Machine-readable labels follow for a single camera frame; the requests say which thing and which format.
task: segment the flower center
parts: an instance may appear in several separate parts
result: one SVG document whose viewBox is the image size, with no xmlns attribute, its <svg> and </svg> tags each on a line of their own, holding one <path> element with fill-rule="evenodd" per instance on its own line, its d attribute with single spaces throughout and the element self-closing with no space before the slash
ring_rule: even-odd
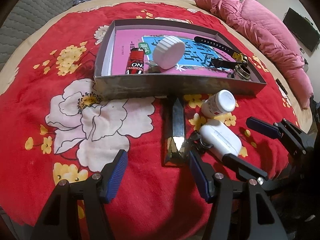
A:
<svg viewBox="0 0 320 240">
<path fill-rule="evenodd" d="M 79 113 L 86 107 L 90 107 L 93 104 L 99 104 L 101 101 L 101 97 L 95 93 L 85 93 L 84 96 L 78 99 Z"/>
</svg>

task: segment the white pill bottle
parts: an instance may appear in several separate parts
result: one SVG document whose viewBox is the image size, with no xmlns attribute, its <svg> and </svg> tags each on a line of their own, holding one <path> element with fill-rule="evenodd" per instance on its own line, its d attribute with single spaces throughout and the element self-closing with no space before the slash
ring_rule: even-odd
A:
<svg viewBox="0 0 320 240">
<path fill-rule="evenodd" d="M 228 90 L 210 96 L 201 106 L 201 112 L 208 118 L 232 112 L 236 108 L 236 99 Z"/>
</svg>

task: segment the pink comforter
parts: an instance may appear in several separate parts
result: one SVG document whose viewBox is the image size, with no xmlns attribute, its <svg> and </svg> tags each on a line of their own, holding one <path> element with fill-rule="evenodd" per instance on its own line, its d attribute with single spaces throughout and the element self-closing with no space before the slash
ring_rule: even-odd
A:
<svg viewBox="0 0 320 240">
<path fill-rule="evenodd" d="M 195 0 L 254 44 L 279 69 L 301 107 L 309 107 L 311 82 L 298 43 L 284 23 L 255 0 Z"/>
</svg>

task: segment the black belt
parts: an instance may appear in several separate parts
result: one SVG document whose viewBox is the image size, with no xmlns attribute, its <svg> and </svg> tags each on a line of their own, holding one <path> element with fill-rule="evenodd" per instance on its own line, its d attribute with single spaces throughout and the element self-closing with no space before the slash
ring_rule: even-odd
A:
<svg viewBox="0 0 320 240">
<path fill-rule="evenodd" d="M 204 45 L 209 45 L 213 48 L 219 49 L 219 50 L 225 52 L 226 54 L 228 54 L 229 56 L 231 56 L 236 61 L 236 62 L 230 62 L 227 60 L 212 58 L 210 66 L 214 66 L 216 68 L 223 67 L 223 68 L 234 69 L 236 67 L 236 65 L 239 65 L 239 64 L 242 64 L 244 66 L 248 65 L 248 57 L 246 55 L 244 55 L 242 53 L 238 53 L 226 45 L 223 45 L 219 42 L 216 42 L 216 41 L 213 41 L 210 39 L 206 39 L 206 38 L 202 38 L 199 36 L 195 37 L 195 42 L 200 43 L 200 44 L 204 44 Z"/>
</svg>

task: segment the white round lid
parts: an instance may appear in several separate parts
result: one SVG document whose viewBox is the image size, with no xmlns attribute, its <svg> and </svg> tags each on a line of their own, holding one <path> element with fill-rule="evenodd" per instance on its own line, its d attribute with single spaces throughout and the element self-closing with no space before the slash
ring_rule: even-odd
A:
<svg viewBox="0 0 320 240">
<path fill-rule="evenodd" d="M 170 69 L 182 58 L 186 46 L 184 42 L 175 36 L 167 36 L 155 47 L 152 58 L 159 67 Z"/>
<path fill-rule="evenodd" d="M 228 90 L 221 90 L 216 97 L 218 108 L 224 112 L 232 112 L 236 108 L 236 99 Z"/>
</svg>

